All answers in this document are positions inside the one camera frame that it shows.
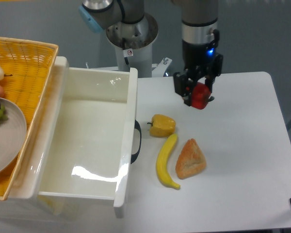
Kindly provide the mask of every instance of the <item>triangular bread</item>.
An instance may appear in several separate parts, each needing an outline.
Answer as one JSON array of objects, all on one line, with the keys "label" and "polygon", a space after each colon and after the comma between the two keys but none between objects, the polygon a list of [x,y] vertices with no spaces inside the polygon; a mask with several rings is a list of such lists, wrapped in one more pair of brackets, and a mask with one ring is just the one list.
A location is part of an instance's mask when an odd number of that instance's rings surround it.
[{"label": "triangular bread", "polygon": [[195,139],[188,140],[176,164],[176,173],[180,179],[185,179],[200,173],[206,168],[206,158]]}]

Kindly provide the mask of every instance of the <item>drawer handle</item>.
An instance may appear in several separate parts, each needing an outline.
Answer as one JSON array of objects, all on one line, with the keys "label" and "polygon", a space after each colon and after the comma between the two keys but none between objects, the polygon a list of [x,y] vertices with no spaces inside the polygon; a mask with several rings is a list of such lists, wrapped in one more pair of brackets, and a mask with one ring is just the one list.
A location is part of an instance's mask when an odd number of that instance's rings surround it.
[{"label": "drawer handle", "polygon": [[139,122],[136,120],[135,120],[135,129],[138,130],[140,133],[140,142],[139,142],[139,149],[138,149],[137,153],[131,155],[130,164],[132,164],[133,162],[136,161],[136,159],[138,158],[139,152],[140,152],[140,148],[141,148],[141,127],[140,127]]}]

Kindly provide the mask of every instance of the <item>yellow bell pepper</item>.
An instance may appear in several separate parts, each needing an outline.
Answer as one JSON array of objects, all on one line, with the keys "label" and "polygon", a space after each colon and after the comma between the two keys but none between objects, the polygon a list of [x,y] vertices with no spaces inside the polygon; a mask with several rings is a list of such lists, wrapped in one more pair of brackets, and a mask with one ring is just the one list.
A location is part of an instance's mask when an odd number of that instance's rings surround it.
[{"label": "yellow bell pepper", "polygon": [[168,116],[155,114],[152,117],[150,135],[153,137],[168,137],[175,132],[176,122]]}]

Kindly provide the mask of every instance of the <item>blue light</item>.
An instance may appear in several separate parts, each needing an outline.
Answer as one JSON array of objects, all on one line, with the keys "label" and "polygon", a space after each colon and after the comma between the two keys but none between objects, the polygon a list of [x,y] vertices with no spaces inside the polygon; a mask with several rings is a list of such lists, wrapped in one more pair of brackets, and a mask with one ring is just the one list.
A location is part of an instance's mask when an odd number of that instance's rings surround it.
[{"label": "blue light", "polygon": [[211,50],[208,50],[208,51],[207,51],[207,54],[208,54],[209,56],[212,56],[212,55],[213,55],[213,52],[214,52],[214,49],[211,49]]}]

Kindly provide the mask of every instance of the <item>white drawer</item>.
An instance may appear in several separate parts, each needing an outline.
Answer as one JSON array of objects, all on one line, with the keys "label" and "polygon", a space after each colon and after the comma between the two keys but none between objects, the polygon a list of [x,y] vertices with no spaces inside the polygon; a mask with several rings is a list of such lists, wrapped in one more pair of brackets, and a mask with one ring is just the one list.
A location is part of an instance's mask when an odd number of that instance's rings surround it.
[{"label": "white drawer", "polygon": [[136,116],[137,70],[61,67],[9,199],[53,214],[77,203],[113,205],[123,217]]}]

